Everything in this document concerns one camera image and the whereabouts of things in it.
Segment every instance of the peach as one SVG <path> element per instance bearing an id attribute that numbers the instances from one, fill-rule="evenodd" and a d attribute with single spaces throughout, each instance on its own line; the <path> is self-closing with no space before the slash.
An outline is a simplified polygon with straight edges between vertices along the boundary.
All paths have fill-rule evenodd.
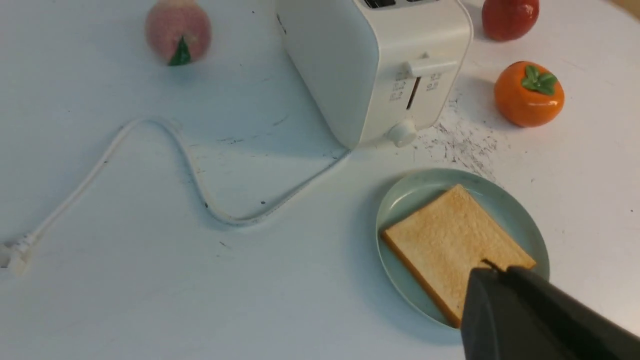
<path id="1" fill-rule="evenodd" d="M 195 0 L 158 0 L 145 23 L 151 49 L 169 66 L 203 58 L 211 44 L 211 22 Z"/>

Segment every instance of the plate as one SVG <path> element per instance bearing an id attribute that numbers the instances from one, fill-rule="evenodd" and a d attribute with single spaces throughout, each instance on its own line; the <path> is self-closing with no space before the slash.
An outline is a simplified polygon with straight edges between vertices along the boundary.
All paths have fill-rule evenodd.
<path id="1" fill-rule="evenodd" d="M 493 219 L 537 262 L 533 272 L 549 280 L 549 258 L 542 234 L 525 208 L 508 192 L 477 175 L 454 169 L 432 168 L 398 181 L 382 199 L 376 218 L 378 252 L 385 271 L 400 295 L 417 311 L 451 327 L 411 273 L 381 239 L 380 231 L 434 201 L 461 184 Z"/>

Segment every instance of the white power cord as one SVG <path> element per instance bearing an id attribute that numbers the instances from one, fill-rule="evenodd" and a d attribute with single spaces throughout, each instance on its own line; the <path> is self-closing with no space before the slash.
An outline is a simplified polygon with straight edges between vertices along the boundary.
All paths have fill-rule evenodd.
<path id="1" fill-rule="evenodd" d="M 33 245 L 36 244 L 41 238 L 44 232 L 62 215 L 68 208 L 71 206 L 82 193 L 89 187 L 91 182 L 98 175 L 100 170 L 106 166 L 108 163 L 109 157 L 113 155 L 116 151 L 122 140 L 133 130 L 136 126 L 144 123 L 144 122 L 154 122 L 160 126 L 162 126 L 167 132 L 172 136 L 175 140 L 175 143 L 178 145 L 180 152 L 184 156 L 184 159 L 187 162 L 189 167 L 189 171 L 193 176 L 196 184 L 196 188 L 198 190 L 198 194 L 200 198 L 204 201 L 204 206 L 207 208 L 211 216 L 213 216 L 217 221 L 227 224 L 233 227 L 246 227 L 251 225 L 259 224 L 265 221 L 270 215 L 272 215 L 277 210 L 283 208 L 285 204 L 287 204 L 293 197 L 298 195 L 304 189 L 309 187 L 314 181 L 317 181 L 321 176 L 327 174 L 329 170 L 333 169 L 339 163 L 342 163 L 348 156 L 351 154 L 351 151 L 346 151 L 339 159 L 334 161 L 332 164 L 322 169 L 322 171 L 318 172 L 316 175 L 311 177 L 309 180 L 300 184 L 298 187 L 293 189 L 289 194 L 284 197 L 280 202 L 271 206 L 267 210 L 262 213 L 248 218 L 237 218 L 229 215 L 220 209 L 216 203 L 209 195 L 207 188 L 205 188 L 202 178 L 200 177 L 200 172 L 198 171 L 198 167 L 196 165 L 195 159 L 192 157 L 191 152 L 189 151 L 189 147 L 184 143 L 182 139 L 182 135 L 180 134 L 179 126 L 176 126 L 173 122 L 161 118 L 145 118 L 145 119 L 136 119 L 132 120 L 127 125 L 120 128 L 120 131 L 115 136 L 111 145 L 104 152 L 100 160 L 95 164 L 91 172 L 86 176 L 82 183 L 69 195 L 32 233 L 25 235 L 25 237 L 15 241 L 14 243 L 9 244 L 9 246 L 0 244 L 0 270 L 9 270 L 13 275 L 22 275 L 25 271 L 27 264 L 29 263 L 29 259 L 31 257 L 31 249 Z"/>

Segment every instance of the white table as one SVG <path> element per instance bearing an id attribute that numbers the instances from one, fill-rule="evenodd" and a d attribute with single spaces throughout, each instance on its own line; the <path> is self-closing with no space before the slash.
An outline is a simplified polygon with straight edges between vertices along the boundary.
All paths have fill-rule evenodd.
<path id="1" fill-rule="evenodd" d="M 138 128 L 28 273 L 0 287 L 0 357 L 463 359 L 459 334 L 404 303 L 374 246 L 384 191 L 427 167 L 513 194 L 545 237 L 552 282 L 640 334 L 640 26 L 597 0 L 541 2 L 519 41 L 477 28 L 441 127 L 404 149 L 356 151 L 258 227 L 211 220 L 171 140 Z M 340 154 L 280 46 L 273 2 L 201 3 L 212 53 L 179 69 L 144 42 L 153 0 L 0 4 L 3 238 L 32 230 L 138 116 L 182 122 L 207 186 L 236 215 Z M 476 26 L 480 5 L 468 4 Z M 517 60 L 562 82 L 553 123 L 518 130 L 497 115 L 492 81 Z"/>

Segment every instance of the apple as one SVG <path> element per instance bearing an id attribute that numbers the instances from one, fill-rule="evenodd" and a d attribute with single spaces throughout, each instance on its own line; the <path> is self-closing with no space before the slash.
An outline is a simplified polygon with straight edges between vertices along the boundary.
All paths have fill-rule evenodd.
<path id="1" fill-rule="evenodd" d="M 195 0 L 157 0 L 147 14 L 145 36 L 168 65 L 186 65 L 209 50 L 211 22 Z"/>
<path id="2" fill-rule="evenodd" d="M 539 0 L 486 0 L 482 7 L 482 26 L 492 40 L 516 40 L 533 28 L 539 14 Z"/>

